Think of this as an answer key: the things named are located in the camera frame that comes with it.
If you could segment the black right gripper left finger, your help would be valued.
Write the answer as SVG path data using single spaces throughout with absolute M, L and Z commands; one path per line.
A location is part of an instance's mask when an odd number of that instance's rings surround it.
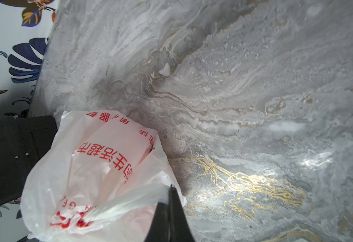
M 169 206 L 158 203 L 145 242 L 169 242 Z

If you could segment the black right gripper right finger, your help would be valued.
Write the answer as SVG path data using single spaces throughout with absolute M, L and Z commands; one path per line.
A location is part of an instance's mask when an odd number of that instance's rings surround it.
M 169 190 L 169 224 L 171 242 L 195 242 L 175 186 Z

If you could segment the white plastic bag red print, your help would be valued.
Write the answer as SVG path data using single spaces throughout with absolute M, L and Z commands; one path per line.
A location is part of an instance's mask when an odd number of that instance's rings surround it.
M 178 182 L 156 130 L 118 111 L 64 112 L 21 212 L 41 242 L 142 242 Z

